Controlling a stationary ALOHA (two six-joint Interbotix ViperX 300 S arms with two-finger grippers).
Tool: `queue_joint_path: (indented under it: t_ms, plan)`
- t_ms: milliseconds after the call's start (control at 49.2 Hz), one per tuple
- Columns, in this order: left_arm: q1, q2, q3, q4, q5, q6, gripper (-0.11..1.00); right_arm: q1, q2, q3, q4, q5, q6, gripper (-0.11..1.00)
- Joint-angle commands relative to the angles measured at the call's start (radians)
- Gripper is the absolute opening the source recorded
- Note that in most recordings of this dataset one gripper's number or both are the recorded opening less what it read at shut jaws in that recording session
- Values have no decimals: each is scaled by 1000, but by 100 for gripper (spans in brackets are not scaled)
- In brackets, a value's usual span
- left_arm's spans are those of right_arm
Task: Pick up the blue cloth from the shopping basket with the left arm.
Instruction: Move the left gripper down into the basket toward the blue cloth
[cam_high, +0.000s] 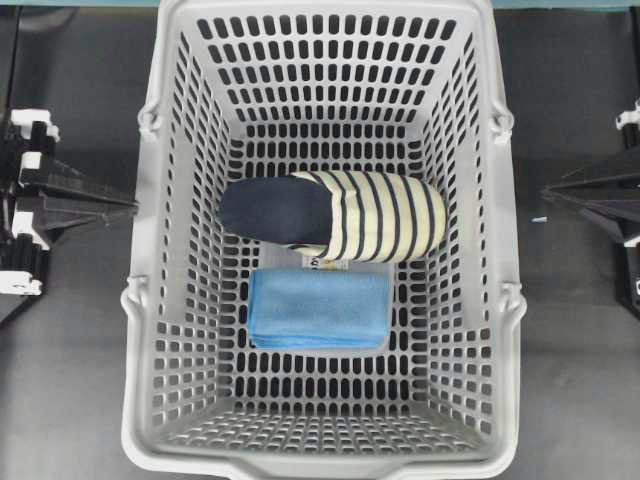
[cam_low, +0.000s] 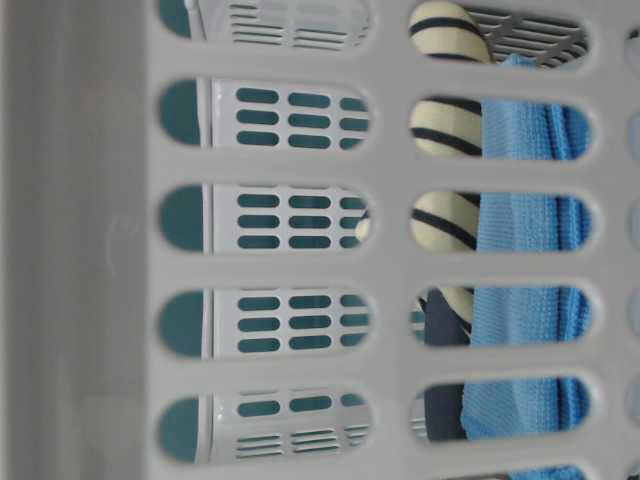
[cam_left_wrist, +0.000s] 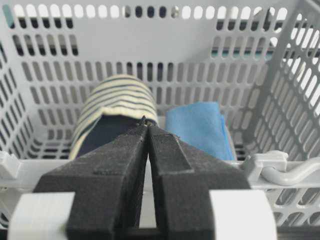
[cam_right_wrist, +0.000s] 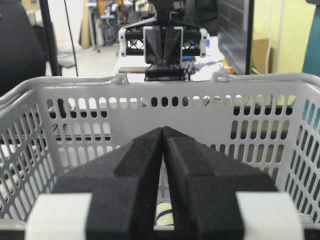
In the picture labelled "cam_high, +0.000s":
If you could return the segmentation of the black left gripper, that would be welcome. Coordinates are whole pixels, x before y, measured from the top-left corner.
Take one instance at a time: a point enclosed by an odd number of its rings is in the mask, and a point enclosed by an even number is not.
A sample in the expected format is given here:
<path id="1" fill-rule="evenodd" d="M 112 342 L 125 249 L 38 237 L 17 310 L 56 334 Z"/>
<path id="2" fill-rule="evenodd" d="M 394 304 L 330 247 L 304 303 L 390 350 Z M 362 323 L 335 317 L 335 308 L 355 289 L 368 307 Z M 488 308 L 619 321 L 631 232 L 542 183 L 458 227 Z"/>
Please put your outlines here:
<path id="1" fill-rule="evenodd" d="M 45 293 L 52 242 L 42 232 L 109 226 L 138 211 L 136 203 L 111 203 L 130 202 L 128 193 L 54 158 L 44 158 L 55 151 L 59 140 L 59 129 L 48 110 L 13 109 L 1 118 L 3 325 Z M 42 197 L 39 188 L 90 200 Z"/>

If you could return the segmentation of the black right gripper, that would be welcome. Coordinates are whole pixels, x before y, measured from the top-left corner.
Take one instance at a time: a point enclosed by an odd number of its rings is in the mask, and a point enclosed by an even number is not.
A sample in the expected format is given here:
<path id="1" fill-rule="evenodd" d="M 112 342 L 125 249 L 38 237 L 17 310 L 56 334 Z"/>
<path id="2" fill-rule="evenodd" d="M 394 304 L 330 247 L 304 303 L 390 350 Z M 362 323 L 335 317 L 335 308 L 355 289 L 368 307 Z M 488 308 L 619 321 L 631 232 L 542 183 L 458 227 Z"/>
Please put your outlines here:
<path id="1" fill-rule="evenodd" d="M 579 168 L 545 187 L 542 197 L 576 210 L 625 251 L 630 306 L 639 307 L 639 100 L 616 118 L 624 141 L 622 163 Z"/>

